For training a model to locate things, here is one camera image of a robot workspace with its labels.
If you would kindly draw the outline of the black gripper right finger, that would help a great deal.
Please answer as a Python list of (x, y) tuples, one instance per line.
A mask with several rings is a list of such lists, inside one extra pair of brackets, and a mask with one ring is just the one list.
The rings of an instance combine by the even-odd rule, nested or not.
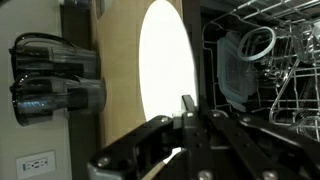
[(188, 176), (203, 180), (320, 180), (320, 143), (252, 115), (182, 102)]

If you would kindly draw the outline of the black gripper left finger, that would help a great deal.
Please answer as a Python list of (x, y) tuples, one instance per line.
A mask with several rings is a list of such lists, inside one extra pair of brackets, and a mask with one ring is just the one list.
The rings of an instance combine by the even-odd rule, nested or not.
[(139, 180), (182, 145), (182, 118), (158, 115), (98, 151), (89, 180)]

